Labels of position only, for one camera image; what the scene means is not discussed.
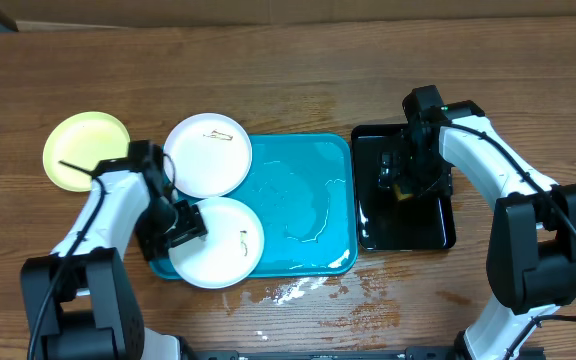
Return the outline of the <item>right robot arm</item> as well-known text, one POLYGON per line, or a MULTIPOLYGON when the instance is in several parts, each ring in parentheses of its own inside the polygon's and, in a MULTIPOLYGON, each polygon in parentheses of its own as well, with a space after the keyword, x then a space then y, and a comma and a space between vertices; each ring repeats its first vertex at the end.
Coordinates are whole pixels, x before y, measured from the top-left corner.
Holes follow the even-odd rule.
POLYGON ((379 189, 399 201, 450 194, 455 167, 488 202, 492 295, 461 331, 455 359, 516 359, 546 321, 576 323, 576 184, 560 185, 514 151, 473 101, 443 102, 436 86, 403 100, 407 124, 380 157, 379 189))

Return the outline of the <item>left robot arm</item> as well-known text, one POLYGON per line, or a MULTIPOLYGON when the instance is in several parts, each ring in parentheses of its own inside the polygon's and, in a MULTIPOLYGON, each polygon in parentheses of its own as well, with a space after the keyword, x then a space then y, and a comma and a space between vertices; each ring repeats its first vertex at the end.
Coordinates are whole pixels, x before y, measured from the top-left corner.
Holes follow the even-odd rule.
POLYGON ((193 359, 184 338, 146 327, 123 257, 136 238, 146 260, 206 235, 197 206, 174 201, 170 159, 149 140, 88 171, 90 195, 65 238, 29 258, 21 289, 30 359, 193 359))

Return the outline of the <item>yellow-green rimmed plate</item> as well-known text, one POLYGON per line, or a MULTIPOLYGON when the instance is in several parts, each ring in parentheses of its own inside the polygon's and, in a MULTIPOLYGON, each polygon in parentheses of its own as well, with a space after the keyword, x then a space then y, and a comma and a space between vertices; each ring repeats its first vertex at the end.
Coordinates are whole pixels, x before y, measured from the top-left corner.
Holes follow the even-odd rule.
POLYGON ((130 135, 116 117, 98 111, 70 116, 47 138, 42 162, 46 175, 59 188, 72 192, 91 190, 89 175, 61 161, 92 171, 102 160, 127 155, 130 135))

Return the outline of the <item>green yellow sponge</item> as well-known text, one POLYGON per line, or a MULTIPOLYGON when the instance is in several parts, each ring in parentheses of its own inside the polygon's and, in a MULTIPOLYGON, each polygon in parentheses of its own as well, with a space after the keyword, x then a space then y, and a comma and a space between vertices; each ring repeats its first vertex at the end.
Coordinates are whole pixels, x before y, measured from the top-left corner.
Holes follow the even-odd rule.
POLYGON ((413 192, 403 189, 399 184, 393 185, 393 192, 398 201, 407 201, 415 197, 413 192))

